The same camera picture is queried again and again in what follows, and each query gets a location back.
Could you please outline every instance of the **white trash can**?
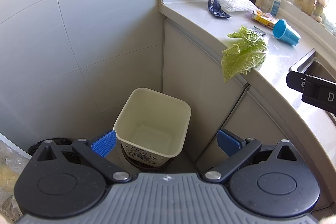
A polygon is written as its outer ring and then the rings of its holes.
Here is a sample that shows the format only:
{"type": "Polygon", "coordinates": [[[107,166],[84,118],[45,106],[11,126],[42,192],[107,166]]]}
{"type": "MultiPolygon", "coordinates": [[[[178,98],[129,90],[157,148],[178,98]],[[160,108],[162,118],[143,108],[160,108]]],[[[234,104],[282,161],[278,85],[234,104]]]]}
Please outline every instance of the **white trash can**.
{"type": "Polygon", "coordinates": [[[130,158],[159,167],[181,152],[190,115],[186,102],[139,88],[128,98],[113,129],[130,158]]]}

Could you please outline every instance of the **blue plastic cup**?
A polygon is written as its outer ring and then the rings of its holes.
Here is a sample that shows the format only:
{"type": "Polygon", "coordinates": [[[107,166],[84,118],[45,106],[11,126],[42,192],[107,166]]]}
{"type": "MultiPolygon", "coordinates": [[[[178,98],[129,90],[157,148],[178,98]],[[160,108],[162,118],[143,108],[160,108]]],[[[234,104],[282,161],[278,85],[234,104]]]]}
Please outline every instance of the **blue plastic cup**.
{"type": "Polygon", "coordinates": [[[297,45],[301,35],[294,31],[293,28],[288,25],[286,20],[280,19],[273,28],[273,35],[276,39],[284,41],[290,45],[297,45]]]}

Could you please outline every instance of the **countertop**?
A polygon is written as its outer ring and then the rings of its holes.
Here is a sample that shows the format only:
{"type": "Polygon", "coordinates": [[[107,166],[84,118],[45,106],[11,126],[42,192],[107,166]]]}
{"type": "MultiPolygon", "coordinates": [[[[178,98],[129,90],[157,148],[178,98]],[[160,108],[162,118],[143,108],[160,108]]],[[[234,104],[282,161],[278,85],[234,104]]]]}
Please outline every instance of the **countertop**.
{"type": "Polygon", "coordinates": [[[302,102],[302,94],[286,85],[289,68],[313,48],[318,49],[314,40],[292,26],[301,39],[297,46],[291,46],[275,39],[271,29],[245,17],[246,12],[232,12],[229,19],[217,18],[210,14],[205,2],[161,4],[160,12],[220,57],[232,42],[226,35],[241,25],[257,26],[267,33],[264,38],[269,53],[264,63],[243,76],[281,117],[280,126],[286,128],[287,138],[300,151],[322,188],[327,187],[329,199],[336,201],[336,126],[325,111],[302,102]]]}

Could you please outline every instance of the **tiled wall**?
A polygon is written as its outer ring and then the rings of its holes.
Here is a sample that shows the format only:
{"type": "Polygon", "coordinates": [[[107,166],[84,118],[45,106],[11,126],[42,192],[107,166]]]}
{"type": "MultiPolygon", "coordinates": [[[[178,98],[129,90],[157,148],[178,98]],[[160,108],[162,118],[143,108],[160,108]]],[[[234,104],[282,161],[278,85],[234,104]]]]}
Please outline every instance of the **tiled wall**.
{"type": "Polygon", "coordinates": [[[112,128],[161,90],[163,20],[156,0],[0,0],[0,132],[26,150],[112,128]]]}

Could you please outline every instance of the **stainless steel sink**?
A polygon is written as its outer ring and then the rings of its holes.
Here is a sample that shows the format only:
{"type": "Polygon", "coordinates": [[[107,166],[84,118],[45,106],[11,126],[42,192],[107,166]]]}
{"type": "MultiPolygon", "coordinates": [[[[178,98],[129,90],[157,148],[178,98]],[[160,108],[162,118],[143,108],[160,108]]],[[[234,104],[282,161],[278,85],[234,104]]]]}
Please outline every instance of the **stainless steel sink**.
{"type": "MultiPolygon", "coordinates": [[[[312,75],[336,83],[336,70],[315,49],[290,67],[290,70],[312,75]]],[[[327,112],[336,125],[334,114],[327,112]]]]}

